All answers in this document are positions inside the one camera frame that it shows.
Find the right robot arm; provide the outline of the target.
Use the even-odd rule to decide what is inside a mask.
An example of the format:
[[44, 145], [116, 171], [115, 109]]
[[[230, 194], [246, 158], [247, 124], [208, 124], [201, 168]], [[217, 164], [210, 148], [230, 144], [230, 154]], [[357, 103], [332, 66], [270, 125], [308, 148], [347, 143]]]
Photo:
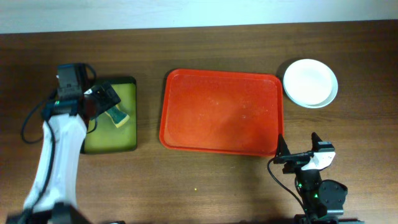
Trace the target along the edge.
[[312, 133], [312, 149], [306, 152], [290, 153], [283, 135], [278, 136], [275, 156], [269, 163], [282, 164], [284, 174], [294, 174], [293, 193], [277, 178], [274, 180], [300, 204], [303, 213], [294, 216], [294, 223], [338, 223], [344, 214], [347, 186], [330, 179], [323, 180], [320, 172], [329, 167], [336, 155], [330, 141], [322, 141]]

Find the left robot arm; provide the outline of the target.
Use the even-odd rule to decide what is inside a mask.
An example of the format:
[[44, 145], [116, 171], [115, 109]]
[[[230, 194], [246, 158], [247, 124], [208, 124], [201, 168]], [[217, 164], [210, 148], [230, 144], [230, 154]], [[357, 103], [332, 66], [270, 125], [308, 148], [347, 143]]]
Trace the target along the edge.
[[108, 82], [96, 85], [94, 68], [87, 63], [57, 67], [58, 87], [42, 100], [43, 142], [34, 183], [19, 214], [7, 223], [88, 223], [78, 210], [78, 161], [90, 120], [120, 103]]

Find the green yellow sponge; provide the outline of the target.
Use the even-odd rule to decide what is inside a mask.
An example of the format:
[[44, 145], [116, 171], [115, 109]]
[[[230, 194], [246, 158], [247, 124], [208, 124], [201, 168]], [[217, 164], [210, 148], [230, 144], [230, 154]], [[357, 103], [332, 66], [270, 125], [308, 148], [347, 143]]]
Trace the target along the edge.
[[111, 118], [111, 121], [117, 128], [120, 128], [129, 120], [129, 115], [123, 112], [118, 105], [105, 111], [105, 114]]

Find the white plate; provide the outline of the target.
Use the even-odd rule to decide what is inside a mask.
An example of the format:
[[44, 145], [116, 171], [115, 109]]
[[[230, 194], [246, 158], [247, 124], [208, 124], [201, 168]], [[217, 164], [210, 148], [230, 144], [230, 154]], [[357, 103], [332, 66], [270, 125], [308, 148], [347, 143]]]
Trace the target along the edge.
[[291, 101], [310, 109], [328, 106], [338, 93], [338, 80], [333, 70], [309, 58], [291, 63], [284, 72], [282, 84]]

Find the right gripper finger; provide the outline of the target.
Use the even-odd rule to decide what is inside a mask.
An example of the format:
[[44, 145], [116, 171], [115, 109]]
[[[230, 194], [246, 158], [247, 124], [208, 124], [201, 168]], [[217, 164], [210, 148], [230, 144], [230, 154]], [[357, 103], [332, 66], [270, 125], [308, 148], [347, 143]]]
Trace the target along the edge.
[[316, 132], [311, 135], [312, 138], [312, 151], [319, 151], [323, 146], [323, 141]]
[[285, 142], [285, 139], [282, 134], [279, 134], [278, 142], [277, 142], [277, 150], [276, 150], [275, 156], [281, 157], [281, 156], [289, 156], [289, 155], [290, 155], [290, 151]]

